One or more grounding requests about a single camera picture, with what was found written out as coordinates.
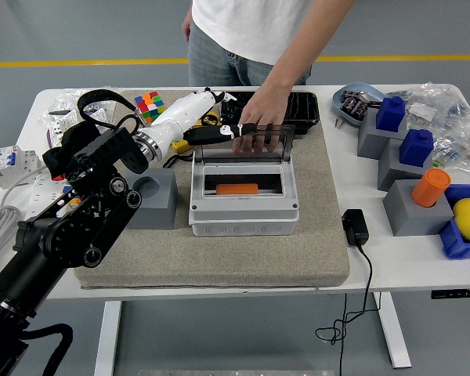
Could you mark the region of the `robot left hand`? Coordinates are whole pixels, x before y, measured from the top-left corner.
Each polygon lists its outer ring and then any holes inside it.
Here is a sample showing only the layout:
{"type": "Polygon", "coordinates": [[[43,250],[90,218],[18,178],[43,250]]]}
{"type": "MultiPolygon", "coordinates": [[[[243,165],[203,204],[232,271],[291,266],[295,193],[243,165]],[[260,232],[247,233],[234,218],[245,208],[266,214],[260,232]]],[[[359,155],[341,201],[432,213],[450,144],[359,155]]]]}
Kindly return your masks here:
{"type": "Polygon", "coordinates": [[[176,100],[150,127],[136,133],[134,139],[148,161],[159,161],[168,152],[170,144],[181,139],[191,146],[200,146],[224,143],[255,133],[257,125],[252,123],[195,125],[217,103],[235,99],[228,92],[210,89],[191,93],[176,100]]]}

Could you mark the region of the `person's left hand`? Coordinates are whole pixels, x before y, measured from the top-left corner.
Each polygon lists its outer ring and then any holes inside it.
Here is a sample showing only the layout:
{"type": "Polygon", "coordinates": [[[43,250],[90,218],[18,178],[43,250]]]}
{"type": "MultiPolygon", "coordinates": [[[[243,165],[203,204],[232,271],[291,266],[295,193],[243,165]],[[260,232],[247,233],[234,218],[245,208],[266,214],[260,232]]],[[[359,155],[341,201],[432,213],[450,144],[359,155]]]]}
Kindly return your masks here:
{"type": "MultiPolygon", "coordinates": [[[[240,116],[240,123],[257,124],[261,130],[269,126],[279,128],[284,120],[287,110],[288,97],[293,89],[293,84],[278,85],[269,81],[261,85],[253,97],[248,101],[240,116]]],[[[253,146],[252,137],[236,138],[233,141],[234,153],[262,152],[265,136],[257,137],[253,146]]]]}

